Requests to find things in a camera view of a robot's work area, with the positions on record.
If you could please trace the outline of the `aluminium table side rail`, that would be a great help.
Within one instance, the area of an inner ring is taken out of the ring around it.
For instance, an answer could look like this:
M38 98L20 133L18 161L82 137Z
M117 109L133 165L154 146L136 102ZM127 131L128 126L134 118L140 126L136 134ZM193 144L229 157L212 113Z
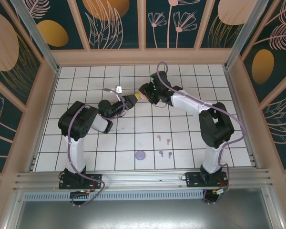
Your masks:
M244 139L235 144L229 145L232 162L235 167L260 168L260 163L255 151L255 147L252 143L249 127L246 123L246 118L244 116L240 97L238 95L238 92L236 91L236 86L234 84L232 75L226 67L224 67L224 73L235 107L236 116L242 122L242 125L246 128L246 135Z
M58 68L53 72L53 75L50 75L46 70L41 71L41 79L33 86L33 94L30 98L30 107L28 109L32 129L28 133L30 148L25 168L26 173L31 171L31 165L38 153L60 71L61 69Z

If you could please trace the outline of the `aluminium mounting rail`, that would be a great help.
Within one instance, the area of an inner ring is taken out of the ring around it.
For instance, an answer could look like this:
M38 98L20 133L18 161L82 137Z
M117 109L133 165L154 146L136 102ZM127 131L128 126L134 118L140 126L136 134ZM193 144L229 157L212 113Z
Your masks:
M178 190L186 189L184 174L198 169L115 170L99 171L105 190ZM273 182L266 169L233 167L229 169L229 188L271 187ZM59 191L59 172L20 173L12 185L19 191Z

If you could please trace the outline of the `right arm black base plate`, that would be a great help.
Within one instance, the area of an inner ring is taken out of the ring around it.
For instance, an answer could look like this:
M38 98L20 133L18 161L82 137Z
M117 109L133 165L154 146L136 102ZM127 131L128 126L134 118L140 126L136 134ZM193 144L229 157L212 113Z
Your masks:
M220 187L228 184L227 174L219 171L218 173L208 174L201 172L187 172L185 174L187 187Z

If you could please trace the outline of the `aluminium corner post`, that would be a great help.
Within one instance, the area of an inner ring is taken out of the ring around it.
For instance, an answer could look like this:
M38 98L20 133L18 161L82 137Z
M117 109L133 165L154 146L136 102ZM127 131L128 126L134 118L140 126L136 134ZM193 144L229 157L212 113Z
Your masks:
M42 19L51 8L49 5L50 0L10 0L10 2L30 32L31 37L35 40L50 67L57 73L58 64L35 22L35 19Z
M227 60L224 63L225 71L228 71L235 63L237 57L240 54L240 51L244 47L254 27L256 26L260 17L265 11L268 1L269 0L257 0L256 3L254 4L252 10L250 11L250 14L248 15L248 18L246 19L246 22L244 23L235 43L232 46L232 49L227 57Z

